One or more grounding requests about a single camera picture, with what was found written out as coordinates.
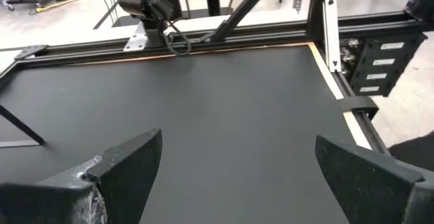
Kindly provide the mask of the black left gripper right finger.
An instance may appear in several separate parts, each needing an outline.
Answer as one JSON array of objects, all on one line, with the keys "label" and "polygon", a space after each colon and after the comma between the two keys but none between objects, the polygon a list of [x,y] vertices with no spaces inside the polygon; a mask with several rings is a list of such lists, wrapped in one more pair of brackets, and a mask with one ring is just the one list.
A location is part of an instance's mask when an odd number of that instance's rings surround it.
[{"label": "black left gripper right finger", "polygon": [[350,223],[433,224],[433,172],[324,136],[319,167]]}]

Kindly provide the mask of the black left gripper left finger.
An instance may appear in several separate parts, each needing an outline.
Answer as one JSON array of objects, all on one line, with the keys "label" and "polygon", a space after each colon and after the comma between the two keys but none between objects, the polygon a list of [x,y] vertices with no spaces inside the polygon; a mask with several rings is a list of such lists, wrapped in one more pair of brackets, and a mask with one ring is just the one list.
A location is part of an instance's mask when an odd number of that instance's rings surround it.
[{"label": "black left gripper left finger", "polygon": [[161,153],[152,129],[38,183],[2,183],[1,222],[139,223]]}]

